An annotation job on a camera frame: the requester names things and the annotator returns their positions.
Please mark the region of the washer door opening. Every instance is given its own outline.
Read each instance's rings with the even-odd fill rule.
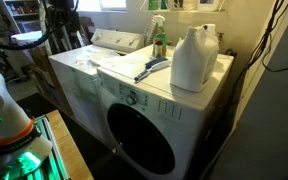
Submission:
[[[167,174],[175,167],[173,151],[161,132],[141,113],[123,105],[112,105],[108,124],[123,150],[144,169]]]

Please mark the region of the door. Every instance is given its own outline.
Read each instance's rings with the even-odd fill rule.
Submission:
[[[107,120],[118,144],[144,169],[156,174],[174,169],[175,158],[169,143],[141,113],[115,104],[110,107]]]

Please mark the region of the washing machine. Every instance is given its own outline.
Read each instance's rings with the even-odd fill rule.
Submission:
[[[111,148],[108,131],[102,124],[96,68],[109,61],[116,63],[118,60],[114,57],[142,48],[143,35],[97,29],[92,42],[89,46],[49,56],[49,60],[73,111],[72,118]]]
[[[117,155],[147,179],[183,179],[207,136],[233,57],[219,55],[209,84],[193,93],[170,84],[171,67],[135,83],[151,52],[147,47],[97,69],[105,123]]]

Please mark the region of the window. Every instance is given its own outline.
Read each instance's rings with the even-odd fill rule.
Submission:
[[[125,11],[126,0],[79,0],[77,10],[78,11]]]

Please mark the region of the wooden table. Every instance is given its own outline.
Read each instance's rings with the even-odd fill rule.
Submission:
[[[94,180],[58,110],[46,114],[66,171],[72,180]]]

